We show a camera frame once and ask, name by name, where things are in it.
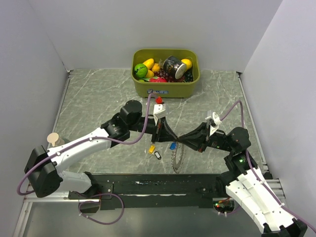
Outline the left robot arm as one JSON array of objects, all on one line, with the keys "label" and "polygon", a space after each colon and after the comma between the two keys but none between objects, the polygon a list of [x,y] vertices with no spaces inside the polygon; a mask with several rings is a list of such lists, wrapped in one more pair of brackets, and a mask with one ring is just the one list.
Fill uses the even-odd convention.
[{"label": "left robot arm", "polygon": [[134,145],[144,134],[151,134],[158,142],[168,107],[160,97],[156,99],[153,114],[142,114],[142,104],[128,101],[111,120],[89,134],[67,144],[46,150],[35,147],[25,166],[24,180],[28,180],[33,193],[44,198],[58,190],[77,191],[86,198],[93,198],[98,187],[90,173],[74,173],[67,169],[74,163],[98,151],[116,145]]}]

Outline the large metal keyring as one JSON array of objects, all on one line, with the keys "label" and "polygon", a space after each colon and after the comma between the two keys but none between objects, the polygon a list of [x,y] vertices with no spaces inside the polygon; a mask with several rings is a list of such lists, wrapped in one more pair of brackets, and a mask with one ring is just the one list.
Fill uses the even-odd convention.
[{"label": "large metal keyring", "polygon": [[186,154],[185,146],[177,142],[176,149],[171,150],[171,167],[176,174],[179,174],[181,171],[185,154]]}]

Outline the blue tag key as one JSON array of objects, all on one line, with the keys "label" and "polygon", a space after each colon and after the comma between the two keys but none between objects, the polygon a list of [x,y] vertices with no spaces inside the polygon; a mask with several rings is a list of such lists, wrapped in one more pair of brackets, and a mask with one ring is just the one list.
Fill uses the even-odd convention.
[{"label": "blue tag key", "polygon": [[177,147],[177,143],[176,142],[173,142],[173,143],[171,143],[171,145],[170,145],[170,150],[175,150],[176,149],[176,147]]}]

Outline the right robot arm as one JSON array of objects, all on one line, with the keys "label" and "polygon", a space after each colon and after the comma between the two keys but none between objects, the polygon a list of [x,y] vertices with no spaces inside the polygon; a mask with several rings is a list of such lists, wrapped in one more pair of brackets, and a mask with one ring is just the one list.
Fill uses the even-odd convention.
[{"label": "right robot arm", "polygon": [[248,153],[248,130],[234,128],[230,133],[216,131],[209,134],[212,126],[203,122],[195,130],[182,135],[178,142],[204,152],[207,147],[228,151],[224,158],[229,169],[217,177],[216,192],[230,196],[253,220],[263,237],[302,237],[307,224],[285,210],[265,180],[261,169]]}]

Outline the black tag key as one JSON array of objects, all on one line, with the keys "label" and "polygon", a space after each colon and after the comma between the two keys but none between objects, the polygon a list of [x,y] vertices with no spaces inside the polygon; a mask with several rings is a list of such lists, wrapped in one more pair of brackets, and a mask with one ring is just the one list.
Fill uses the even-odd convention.
[{"label": "black tag key", "polygon": [[162,159],[162,156],[160,155],[160,153],[158,151],[155,151],[154,152],[154,155],[155,157],[158,159],[158,160],[161,160]]}]

